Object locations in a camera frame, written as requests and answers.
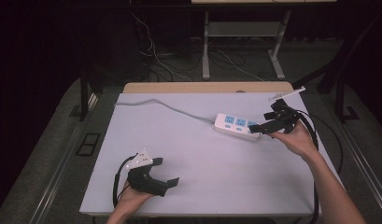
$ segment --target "human hand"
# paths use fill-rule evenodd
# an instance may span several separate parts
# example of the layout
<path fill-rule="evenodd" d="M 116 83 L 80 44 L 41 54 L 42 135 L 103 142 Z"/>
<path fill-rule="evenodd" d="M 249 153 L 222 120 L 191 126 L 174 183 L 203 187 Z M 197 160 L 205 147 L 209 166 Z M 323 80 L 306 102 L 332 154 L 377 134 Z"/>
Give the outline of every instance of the human hand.
<path fill-rule="evenodd" d="M 134 213 L 153 194 L 140 192 L 132 189 L 129 182 L 124 184 L 124 191 L 118 200 L 118 204 L 108 219 L 107 224 L 123 223 L 132 213 Z"/>
<path fill-rule="evenodd" d="M 268 133 L 268 135 L 280 140 L 290 151 L 301 156 L 304 161 L 314 152 L 318 152 L 309 131 L 300 120 L 296 122 L 294 129 L 290 133 L 275 132 Z"/>

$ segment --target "dark wall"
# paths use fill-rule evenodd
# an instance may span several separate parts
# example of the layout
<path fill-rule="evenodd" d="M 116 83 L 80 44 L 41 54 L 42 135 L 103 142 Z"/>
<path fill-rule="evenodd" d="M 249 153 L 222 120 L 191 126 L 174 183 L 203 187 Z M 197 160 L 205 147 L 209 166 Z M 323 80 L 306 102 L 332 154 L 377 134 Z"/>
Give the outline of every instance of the dark wall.
<path fill-rule="evenodd" d="M 59 1 L 0 1 L 0 206 L 78 77 Z"/>
<path fill-rule="evenodd" d="M 382 124 L 382 7 L 375 17 L 347 66 L 346 83 Z"/>

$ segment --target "black cable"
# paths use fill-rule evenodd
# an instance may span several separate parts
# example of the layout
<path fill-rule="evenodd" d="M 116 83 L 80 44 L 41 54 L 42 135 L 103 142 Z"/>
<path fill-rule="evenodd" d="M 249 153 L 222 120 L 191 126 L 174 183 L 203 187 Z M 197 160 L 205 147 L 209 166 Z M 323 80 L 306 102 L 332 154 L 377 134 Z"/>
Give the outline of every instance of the black cable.
<path fill-rule="evenodd" d="M 168 72 L 169 75 L 170 75 L 170 78 L 171 79 L 168 79 L 167 77 L 163 76 L 162 74 L 160 74 L 158 71 L 155 71 L 155 70 L 152 70 L 152 69 L 149 69 L 149 71 L 153 74 L 155 74 L 156 78 L 158 78 L 158 82 L 160 82 L 160 79 L 159 77 L 161 77 L 162 79 L 164 79 L 165 81 L 168 81 L 168 82 L 173 82 L 174 79 L 173 79 L 173 75 L 170 74 L 170 72 L 168 72 L 167 70 L 164 70 L 164 72 Z"/>
<path fill-rule="evenodd" d="M 121 194 L 122 194 L 125 190 L 127 190 L 127 188 L 129 188 L 129 187 L 130 187 L 130 184 L 123 188 L 123 190 L 120 192 L 120 194 L 118 194 L 118 197 L 117 197 L 118 200 L 119 200 Z"/>
<path fill-rule="evenodd" d="M 170 64 L 170 63 L 163 62 L 163 61 L 162 61 L 162 58 L 161 58 L 160 60 L 161 60 L 161 62 L 164 63 L 165 65 L 167 65 L 167 66 L 173 68 L 173 70 L 176 70 L 176 71 L 178 71 L 178 72 L 187 72 L 187 71 L 190 71 L 190 70 L 195 69 L 195 68 L 199 65 L 200 61 L 202 60 L 202 56 L 203 56 L 203 55 L 200 55 L 200 57 L 198 58 L 198 60 L 197 60 L 197 62 L 196 62 L 195 65 L 193 65 L 193 66 L 191 66 L 191 67 L 189 67 L 189 68 L 181 68 L 181 69 L 178 69 L 178 68 L 174 67 L 174 66 L 173 66 L 172 64 Z"/>
<path fill-rule="evenodd" d="M 116 205 L 118 204 L 118 184 L 119 184 L 119 179 L 120 179 L 120 172 L 121 172 L 121 169 L 123 168 L 124 164 L 126 164 L 126 162 L 134 159 L 134 157 L 129 157 L 127 158 L 120 166 L 118 172 L 115 174 L 115 181 L 114 181 L 114 188 L 112 190 L 112 202 L 114 203 L 114 207 L 116 207 Z"/>
<path fill-rule="evenodd" d="M 214 64 L 216 65 L 218 68 L 221 68 L 223 70 L 229 70 L 229 71 L 232 71 L 232 70 L 235 70 L 236 68 L 233 67 L 233 64 L 231 64 L 231 67 L 229 68 L 226 68 L 226 67 L 223 67 L 221 66 L 220 64 L 218 64 L 215 60 L 217 60 L 217 57 L 214 55 L 214 54 L 208 54 L 208 59 Z"/>
<path fill-rule="evenodd" d="M 167 67 L 165 67 L 165 65 L 163 65 L 163 64 L 155 63 L 154 65 L 159 66 L 161 68 L 164 68 L 164 70 L 166 70 L 170 74 L 170 76 L 172 77 L 173 81 L 174 81 L 173 74 L 175 74 L 177 77 L 186 78 L 188 81 L 193 82 L 193 77 L 190 76 L 187 72 L 181 72 L 181 71 L 173 72 L 170 69 L 168 69 Z"/>
<path fill-rule="evenodd" d="M 296 109 L 293 109 L 292 107 L 287 106 L 287 105 L 283 105 L 282 107 L 285 107 L 285 108 L 288 108 L 288 109 L 291 109 L 293 111 L 298 112 L 298 118 L 302 121 L 304 126 L 306 126 L 306 129 L 309 131 L 310 136 L 313 140 L 313 144 L 315 145 L 316 149 L 318 150 L 318 139 L 317 139 L 316 125 L 314 124 L 314 122 L 310 118 L 310 116 L 302 110 L 296 110 Z M 314 128 L 310 125 L 309 121 L 306 119 L 306 117 L 303 114 L 307 115 L 310 118 L 310 120 L 313 123 Z M 314 183 L 314 185 L 313 185 L 313 194 L 314 194 L 314 212 L 313 212 L 313 216 L 312 216 L 312 219 L 310 220 L 309 224 L 314 224 L 318 220 L 319 203 L 318 203 L 318 192 L 316 189 L 316 183 Z"/>
<path fill-rule="evenodd" d="M 239 66 L 243 66 L 244 64 L 246 64 L 246 60 L 244 59 L 244 57 L 243 56 L 241 56 L 241 55 L 239 55 L 239 54 L 234 54 L 234 53 L 232 53 L 232 54 L 234 54 L 234 55 L 236 55 L 237 57 L 239 57 L 240 59 L 241 59 L 241 63 L 236 63 L 236 62 L 234 62 L 233 61 L 233 59 L 231 59 L 231 61 L 232 61 L 232 63 L 231 62 L 228 62 L 228 59 L 227 58 L 223 58 L 223 59 L 221 59 L 220 57 L 217 57 L 216 55 L 214 55 L 213 53 L 216 53 L 216 52 L 218 52 L 219 53 L 219 51 L 213 51 L 213 50 L 210 50 L 210 54 L 208 54 L 208 56 L 211 56 L 211 57 L 213 57 L 213 58 L 216 58 L 217 60 L 219 60 L 219 61 L 221 61 L 221 62 L 223 62 L 223 63 L 227 63 L 227 64 L 229 64 L 229 65 L 231 65 L 231 66 L 237 66 L 237 67 L 239 67 Z"/>
<path fill-rule="evenodd" d="M 342 172 L 344 152 L 343 152 L 343 147 L 342 147 L 342 143 L 340 142 L 339 136 L 336 134 L 333 128 L 330 125 L 328 125 L 328 123 L 326 123 L 324 120 L 320 119 L 316 115 L 313 115 L 313 114 L 309 114 L 309 115 L 313 117 L 314 119 L 318 119 L 321 123 L 323 123 L 333 133 L 334 137 L 336 138 L 336 141 L 339 145 L 339 151 L 340 151 L 340 161 L 339 161 L 338 168 L 336 169 L 336 173 L 340 175 L 340 173 Z"/>

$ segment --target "power strip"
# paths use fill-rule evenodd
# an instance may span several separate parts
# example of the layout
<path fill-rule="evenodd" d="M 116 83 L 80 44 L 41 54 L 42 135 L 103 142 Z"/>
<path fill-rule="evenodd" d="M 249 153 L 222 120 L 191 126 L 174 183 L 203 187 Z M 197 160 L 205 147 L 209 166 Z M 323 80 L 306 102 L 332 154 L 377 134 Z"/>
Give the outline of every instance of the power strip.
<path fill-rule="evenodd" d="M 255 124 L 258 123 L 247 119 L 240 119 L 232 115 L 218 114 L 214 123 L 214 129 L 217 132 L 227 133 L 236 137 L 256 141 L 261 134 L 251 133 L 248 128 L 249 125 Z"/>

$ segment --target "white table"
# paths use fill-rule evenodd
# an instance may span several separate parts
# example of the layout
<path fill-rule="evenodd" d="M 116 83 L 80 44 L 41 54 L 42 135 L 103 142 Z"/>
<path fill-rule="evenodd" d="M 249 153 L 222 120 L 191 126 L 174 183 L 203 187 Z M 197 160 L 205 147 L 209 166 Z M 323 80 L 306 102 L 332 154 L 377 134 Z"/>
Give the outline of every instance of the white table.
<path fill-rule="evenodd" d="M 264 122 L 263 114 L 272 111 L 268 98 L 274 95 L 274 92 L 124 93 L 118 102 L 155 98 L 210 119 L 225 113 Z M 297 94 L 286 102 L 306 111 Z M 324 146 L 320 142 L 319 145 L 333 170 Z M 165 197 L 148 200 L 135 216 L 276 217 L 313 213 L 313 177 L 305 162 L 278 140 L 263 135 L 252 142 L 219 133 L 209 123 L 159 104 L 116 106 L 81 213 L 108 216 L 112 212 L 115 173 L 126 158 L 144 148 L 152 157 L 164 158 L 163 165 L 152 168 L 151 176 L 162 181 L 179 177 L 179 183 Z M 126 175 L 123 169 L 120 186 Z"/>

